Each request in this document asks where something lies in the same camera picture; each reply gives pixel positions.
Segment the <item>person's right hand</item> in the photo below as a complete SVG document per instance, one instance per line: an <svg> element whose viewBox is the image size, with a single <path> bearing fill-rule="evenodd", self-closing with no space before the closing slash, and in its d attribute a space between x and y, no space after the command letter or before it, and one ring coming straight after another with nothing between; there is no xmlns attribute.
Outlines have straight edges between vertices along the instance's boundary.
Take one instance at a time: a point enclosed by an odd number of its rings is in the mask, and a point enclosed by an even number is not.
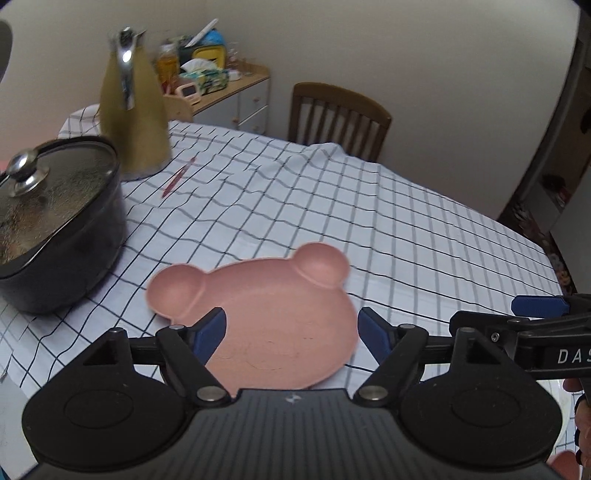
<svg viewBox="0 0 591 480"><path fill-rule="evenodd" d="M563 451L554 455L548 465L561 476L562 479L579 479L583 467L590 471L590 389L586 388L580 379L570 378L563 381L563 388L570 393L583 391L577 400L574 422L578 431L577 452Z"/></svg>

